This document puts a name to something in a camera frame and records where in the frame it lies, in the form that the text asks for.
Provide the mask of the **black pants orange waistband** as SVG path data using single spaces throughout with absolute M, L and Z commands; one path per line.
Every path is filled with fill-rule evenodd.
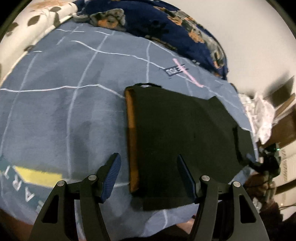
M 194 201 L 199 178 L 230 182 L 255 159 L 249 131 L 217 97 L 191 97 L 153 85 L 125 89 L 130 191 L 145 211 Z

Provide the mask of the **blue grid bed sheet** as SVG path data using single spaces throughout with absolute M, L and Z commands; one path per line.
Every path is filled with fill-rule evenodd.
M 235 89 L 164 46 L 128 33 L 67 21 L 24 56 L 1 87 L 1 209 L 32 225 L 52 190 L 29 181 L 58 174 L 76 182 L 118 152 L 122 164 L 102 214 L 112 240 L 148 237 L 187 221 L 197 206 L 143 211 L 131 205 L 124 89 L 151 82 L 186 95 L 216 96 L 251 129 Z

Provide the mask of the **white floral pillow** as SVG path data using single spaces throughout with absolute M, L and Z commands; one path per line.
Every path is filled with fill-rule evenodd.
M 32 1 L 9 25 L 1 40 L 1 83 L 49 32 L 78 11 L 73 1 Z

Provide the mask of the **navy floral blanket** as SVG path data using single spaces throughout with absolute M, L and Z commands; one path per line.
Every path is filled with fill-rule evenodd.
M 75 21 L 158 42 L 214 75 L 227 79 L 218 40 L 179 8 L 164 1 L 74 1 Z

